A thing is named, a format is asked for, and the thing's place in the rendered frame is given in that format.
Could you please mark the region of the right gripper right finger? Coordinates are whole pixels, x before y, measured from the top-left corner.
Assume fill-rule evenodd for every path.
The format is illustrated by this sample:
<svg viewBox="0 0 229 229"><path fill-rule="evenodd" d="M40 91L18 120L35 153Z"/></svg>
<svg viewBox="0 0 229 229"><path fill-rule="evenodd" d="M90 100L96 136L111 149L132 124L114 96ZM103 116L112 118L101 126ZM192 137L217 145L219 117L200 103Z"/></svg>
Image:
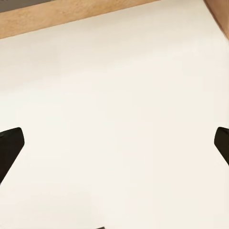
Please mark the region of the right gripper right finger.
<svg viewBox="0 0 229 229"><path fill-rule="evenodd" d="M224 127L218 127L215 138L214 145L221 153L227 164L229 165L229 129Z"/></svg>

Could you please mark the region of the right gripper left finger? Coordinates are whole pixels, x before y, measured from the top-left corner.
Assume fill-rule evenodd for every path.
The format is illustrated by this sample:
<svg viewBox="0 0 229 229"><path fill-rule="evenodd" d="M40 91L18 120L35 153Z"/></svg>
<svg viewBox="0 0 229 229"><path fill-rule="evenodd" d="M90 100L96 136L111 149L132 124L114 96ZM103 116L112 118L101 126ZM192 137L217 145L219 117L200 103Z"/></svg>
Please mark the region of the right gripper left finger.
<svg viewBox="0 0 229 229"><path fill-rule="evenodd" d="M0 184L25 145L21 127L0 132Z"/></svg>

